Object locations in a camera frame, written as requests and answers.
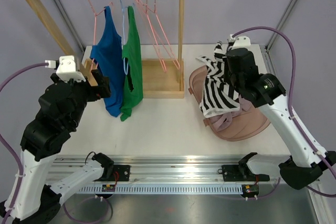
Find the light blue wire hanger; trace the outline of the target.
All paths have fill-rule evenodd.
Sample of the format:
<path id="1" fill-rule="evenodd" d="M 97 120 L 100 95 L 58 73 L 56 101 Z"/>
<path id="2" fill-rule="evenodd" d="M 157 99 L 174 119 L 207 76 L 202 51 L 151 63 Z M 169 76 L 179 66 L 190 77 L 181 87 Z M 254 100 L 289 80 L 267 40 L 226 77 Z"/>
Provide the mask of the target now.
<path id="1" fill-rule="evenodd" d="M 121 5 L 121 11 L 122 11 L 122 43 L 121 43 L 121 47 L 123 47 L 126 42 L 125 42 L 125 12 L 129 13 L 128 9 L 131 7 L 133 9 L 133 6 L 127 6 L 124 7 L 122 0 L 120 1 L 120 5 Z M 131 67 L 132 64 L 134 62 L 134 50 L 131 49 L 130 46 L 127 46 L 127 56 L 126 58 L 123 58 L 123 69 L 124 69 L 124 73 L 127 77 L 131 77 Z"/>

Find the black white striped tank top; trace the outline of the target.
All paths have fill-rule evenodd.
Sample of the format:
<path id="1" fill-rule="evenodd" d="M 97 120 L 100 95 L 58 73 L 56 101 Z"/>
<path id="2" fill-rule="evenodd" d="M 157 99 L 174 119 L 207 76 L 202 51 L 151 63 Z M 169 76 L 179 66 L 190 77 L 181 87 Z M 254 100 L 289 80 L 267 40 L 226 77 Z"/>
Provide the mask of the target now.
<path id="1" fill-rule="evenodd" d="M 207 70 L 203 84 L 202 99 L 199 108 L 205 118 L 239 111 L 239 101 L 228 95 L 229 84 L 224 81 L 225 53 L 223 42 L 218 41 L 214 48 L 214 59 L 207 56 L 199 56 Z"/>

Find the green tank top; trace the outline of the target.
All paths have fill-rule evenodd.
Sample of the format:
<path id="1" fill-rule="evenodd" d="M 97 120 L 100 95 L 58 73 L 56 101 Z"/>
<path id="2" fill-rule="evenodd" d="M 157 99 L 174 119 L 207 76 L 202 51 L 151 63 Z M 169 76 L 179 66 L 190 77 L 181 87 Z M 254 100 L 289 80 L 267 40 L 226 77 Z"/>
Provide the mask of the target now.
<path id="1" fill-rule="evenodd" d="M 128 40 L 122 49 L 122 58 L 127 60 L 128 74 L 123 88 L 121 121 L 132 114 L 132 109 L 143 100 L 143 76 L 140 37 L 136 25 L 134 9 L 128 6 Z"/>

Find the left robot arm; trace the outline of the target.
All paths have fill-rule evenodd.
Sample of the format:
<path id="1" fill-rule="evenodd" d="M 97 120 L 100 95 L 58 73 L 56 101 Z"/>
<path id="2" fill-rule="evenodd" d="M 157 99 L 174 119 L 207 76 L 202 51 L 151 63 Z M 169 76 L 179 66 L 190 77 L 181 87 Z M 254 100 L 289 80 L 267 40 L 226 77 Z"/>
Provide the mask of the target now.
<path id="1" fill-rule="evenodd" d="M 48 223 L 61 206 L 84 185 L 97 179 L 107 181 L 113 176 L 114 162 L 98 153 L 82 168 L 49 185 L 46 178 L 63 144 L 77 130 L 88 102 L 111 95 L 109 78 L 99 70 L 92 71 L 97 86 L 87 79 L 62 81 L 55 73 L 52 85 L 38 99 L 40 109 L 25 128 L 14 188 L 1 202 L 1 217 L 13 223 Z"/>

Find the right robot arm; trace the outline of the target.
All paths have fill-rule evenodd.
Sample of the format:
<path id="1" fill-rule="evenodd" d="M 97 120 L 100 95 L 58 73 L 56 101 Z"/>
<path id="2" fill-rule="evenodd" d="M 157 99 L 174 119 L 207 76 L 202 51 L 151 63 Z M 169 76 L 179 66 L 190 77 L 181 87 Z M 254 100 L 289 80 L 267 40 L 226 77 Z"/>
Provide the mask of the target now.
<path id="1" fill-rule="evenodd" d="M 226 53 L 231 84 L 242 98 L 250 101 L 273 125 L 290 152 L 289 157 L 250 153 L 239 161 L 238 173 L 244 180 L 255 175 L 281 177 L 290 187 L 303 189 L 335 164 L 335 152 L 316 141 L 293 109 L 276 76 L 261 74 L 254 54 L 246 48 Z"/>

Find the pale pink tank top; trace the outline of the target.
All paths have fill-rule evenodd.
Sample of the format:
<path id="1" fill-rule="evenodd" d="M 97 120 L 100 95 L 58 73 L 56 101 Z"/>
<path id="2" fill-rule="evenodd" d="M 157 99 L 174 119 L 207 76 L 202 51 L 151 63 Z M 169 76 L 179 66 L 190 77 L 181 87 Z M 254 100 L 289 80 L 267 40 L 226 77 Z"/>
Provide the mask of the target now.
<path id="1" fill-rule="evenodd" d="M 209 118 L 209 121 L 215 132 L 219 132 L 228 128 L 231 125 L 233 118 L 241 115 L 243 112 L 247 112 L 252 107 L 252 103 L 242 98 L 241 96 L 239 96 L 238 101 L 240 105 L 239 111 L 228 112 Z"/>

